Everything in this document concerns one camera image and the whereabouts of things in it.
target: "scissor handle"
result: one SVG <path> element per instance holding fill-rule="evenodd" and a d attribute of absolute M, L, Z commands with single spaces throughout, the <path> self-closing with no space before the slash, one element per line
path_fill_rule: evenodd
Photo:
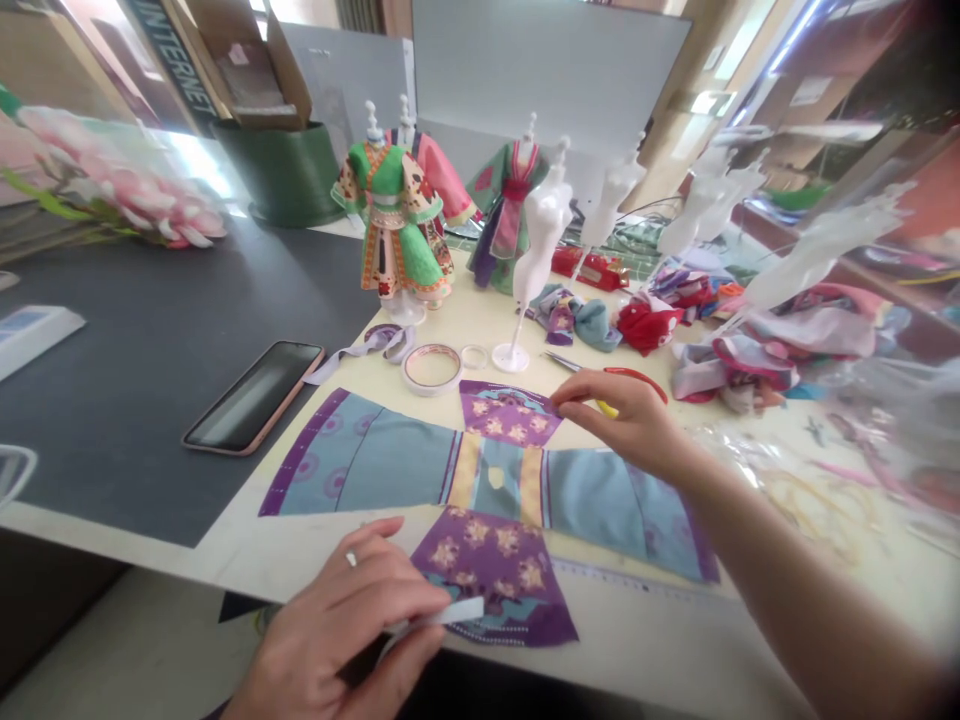
<path fill-rule="evenodd" d="M 664 405 L 670 404 L 670 400 L 669 398 L 667 398 L 667 393 L 663 391 L 663 388 L 660 387 L 660 384 L 656 380 L 653 380 L 647 377 L 642 372 L 639 372 L 637 370 L 631 370 L 630 368 L 615 368 L 615 367 L 604 368 L 603 371 L 608 372 L 611 375 L 625 375 L 626 377 L 632 377 L 634 380 L 640 380 L 641 382 L 645 382 L 647 385 L 649 385 L 650 387 L 652 387 L 654 390 L 657 391 L 657 395 L 659 395 L 660 399 L 663 400 Z"/>

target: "phone screen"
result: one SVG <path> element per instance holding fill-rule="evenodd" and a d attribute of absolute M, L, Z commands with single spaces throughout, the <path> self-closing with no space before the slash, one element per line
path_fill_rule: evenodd
<path fill-rule="evenodd" d="M 184 442 L 245 450 L 322 351 L 315 345 L 278 342 L 200 419 Z"/>

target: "left hand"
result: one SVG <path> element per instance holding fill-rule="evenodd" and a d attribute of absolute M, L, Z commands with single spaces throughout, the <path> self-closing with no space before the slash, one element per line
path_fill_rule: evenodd
<path fill-rule="evenodd" d="M 386 540 L 402 525 L 402 517 L 377 520 L 340 542 L 316 579 L 270 624 L 223 720 L 396 716 L 440 650 L 442 626 L 408 635 L 353 690 L 337 673 L 385 628 L 450 604 L 450 595 Z M 348 550 L 356 567 L 347 562 Z"/>

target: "white table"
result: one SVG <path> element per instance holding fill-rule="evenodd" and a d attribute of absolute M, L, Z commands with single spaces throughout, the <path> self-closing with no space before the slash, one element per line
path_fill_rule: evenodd
<path fill-rule="evenodd" d="M 348 220 L 323 229 L 357 236 Z M 457 267 L 464 268 L 466 254 L 455 251 L 454 257 Z M 604 296 L 611 305 L 616 302 L 615 296 L 593 288 L 578 285 L 575 289 L 586 296 Z M 454 347 L 480 343 L 492 348 L 509 339 L 515 323 L 513 308 L 511 298 L 492 290 L 476 290 L 470 274 L 460 270 L 453 295 L 418 328 L 418 340 Z M 387 321 L 382 315 L 372 318 L 370 324 Z M 702 328 L 681 328 L 678 340 L 693 341 L 701 333 Z M 544 331 L 533 321 L 526 324 L 522 344 L 532 356 L 531 366 L 523 374 L 506 375 L 489 365 L 483 371 L 468 371 L 465 377 L 517 384 L 549 395 L 569 374 L 540 355 L 549 346 L 545 345 Z M 623 347 L 608 355 L 579 340 L 572 347 L 563 348 L 562 354 L 587 367 L 633 367 L 665 388 L 669 387 L 674 362 L 669 350 L 641 358 L 634 350 Z M 282 459 L 330 391 L 344 387 L 406 415 L 452 428 L 463 427 L 455 393 L 433 399 L 416 397 L 402 384 L 399 373 L 396 366 L 388 365 L 378 355 L 346 360 L 334 377 L 313 393 L 289 429 L 272 439 L 270 452 L 195 549 L 21 503 L 13 503 L 0 516 L 0 526 L 188 580 L 285 602 L 314 576 L 344 534 L 364 520 L 393 514 L 378 511 L 257 517 Z M 686 426 L 730 417 L 718 403 L 690 405 L 671 401 L 670 407 Z M 758 435 L 779 437 L 794 451 L 813 455 L 824 451 L 802 429 L 809 415 L 823 421 L 822 411 L 813 403 L 792 401 L 786 410 L 774 409 L 762 420 L 748 419 L 742 423 Z M 595 438 L 566 422 L 548 447 L 598 445 Z M 829 444 L 828 452 L 839 464 L 863 467 L 859 456 L 840 444 Z M 883 537 L 890 554 L 881 549 L 873 534 L 853 529 L 853 537 L 862 546 L 862 560 L 851 574 L 924 637 L 948 642 L 956 636 L 953 616 L 960 589 L 960 562 L 903 532 L 890 521 L 892 506 L 879 493 L 874 500 L 883 518 Z M 396 542 L 412 552 L 439 509 L 418 507 L 397 512 L 404 514 L 407 522 Z M 557 558 L 702 592 L 702 588 L 670 573 L 556 533 L 547 533 L 547 543 Z M 746 720 L 804 716 L 808 712 L 736 599 L 728 579 L 697 602 L 647 594 L 569 572 L 559 572 L 558 579 L 580 643 L 553 649 L 514 649 L 478 646 L 448 635 L 447 645 L 702 717 Z"/>

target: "green doll dress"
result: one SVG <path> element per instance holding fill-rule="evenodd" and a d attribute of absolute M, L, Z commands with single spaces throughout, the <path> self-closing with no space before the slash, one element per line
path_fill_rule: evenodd
<path fill-rule="evenodd" d="M 330 194 L 366 220 L 361 287 L 381 298 L 406 288 L 431 309 L 439 307 L 450 284 L 417 226 L 433 220 L 443 201 L 413 156 L 396 145 L 357 143 Z"/>
<path fill-rule="evenodd" d="M 507 143 L 467 186 L 487 218 L 467 267 L 478 287 L 493 285 L 507 295 L 513 294 L 513 267 L 530 247 L 523 201 L 550 169 L 539 145 L 526 165 L 519 155 L 520 142 Z"/>

